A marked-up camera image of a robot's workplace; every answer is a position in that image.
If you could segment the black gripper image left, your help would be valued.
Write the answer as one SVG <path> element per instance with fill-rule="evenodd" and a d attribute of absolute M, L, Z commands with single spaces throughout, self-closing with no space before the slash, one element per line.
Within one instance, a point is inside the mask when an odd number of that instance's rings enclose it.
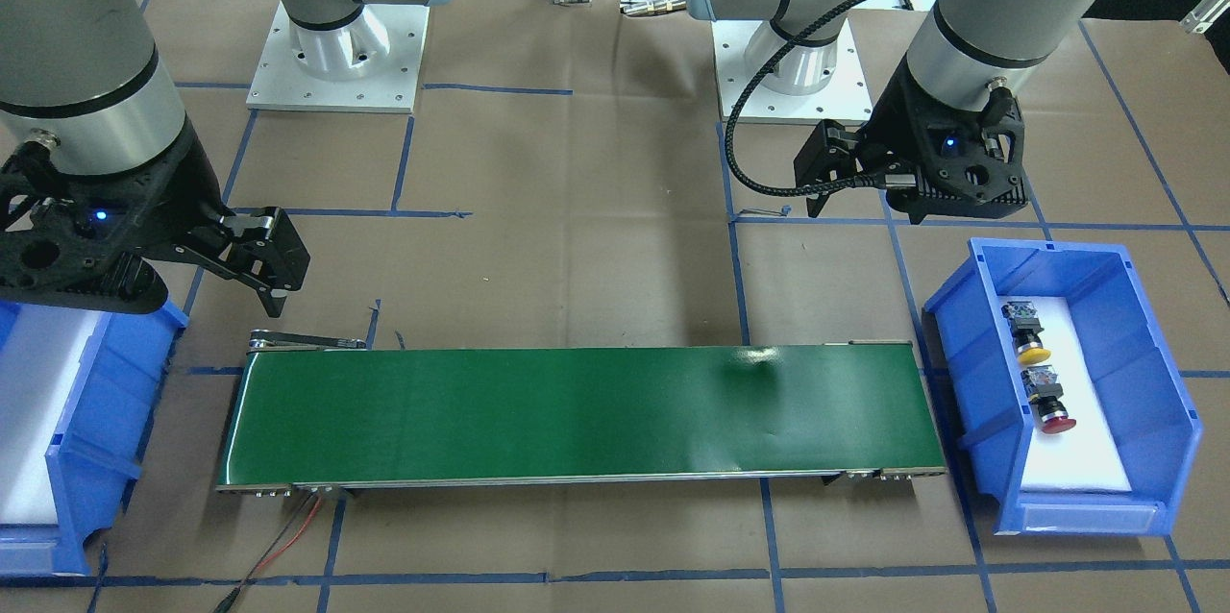
<path fill-rule="evenodd" d="M 146 314 L 167 302 L 154 261 L 198 263 L 237 281 L 280 318 L 303 289 L 310 254 L 277 207 L 230 215 L 197 135 L 137 169 L 71 176 L 50 135 L 31 135 L 2 166 L 5 302 Z"/>

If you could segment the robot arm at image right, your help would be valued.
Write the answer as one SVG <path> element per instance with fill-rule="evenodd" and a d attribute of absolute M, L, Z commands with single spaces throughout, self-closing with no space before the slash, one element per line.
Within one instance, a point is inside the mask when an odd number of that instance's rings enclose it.
<path fill-rule="evenodd" d="M 849 9 L 867 0 L 686 0 L 695 18 L 756 18 L 750 82 L 726 119 L 732 135 L 760 85 L 781 86 L 791 55 L 835 50 Z M 850 130 L 820 121 L 795 156 L 795 182 L 756 183 L 724 142 L 739 183 L 760 194 L 802 197 L 819 215 L 839 191 L 870 187 L 892 209 L 998 219 L 1028 206 L 1021 87 L 1095 0 L 935 0 L 870 122 Z"/>

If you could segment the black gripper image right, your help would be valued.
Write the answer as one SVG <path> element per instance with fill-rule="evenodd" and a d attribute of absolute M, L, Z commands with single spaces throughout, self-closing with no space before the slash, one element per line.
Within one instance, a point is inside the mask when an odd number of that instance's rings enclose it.
<path fill-rule="evenodd" d="M 820 121 L 795 156 L 808 218 L 836 192 L 863 187 L 886 188 L 892 209 L 914 224 L 926 215 L 1000 219 L 1027 207 L 1018 98 L 1002 78 L 982 94 L 982 110 L 957 110 L 922 91 L 902 65 L 861 130 Z M 859 161 L 875 174 L 861 172 Z"/>

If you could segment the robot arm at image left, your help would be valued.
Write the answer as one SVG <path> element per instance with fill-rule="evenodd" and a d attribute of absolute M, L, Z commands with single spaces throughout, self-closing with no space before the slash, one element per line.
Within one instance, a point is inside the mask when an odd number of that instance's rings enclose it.
<path fill-rule="evenodd" d="M 428 7 L 449 0 L 280 0 L 256 110 L 408 112 Z M 308 247 L 285 210 L 224 206 L 137 0 L 1 0 L 5 302 L 157 311 L 154 261 L 199 263 L 277 318 Z"/>

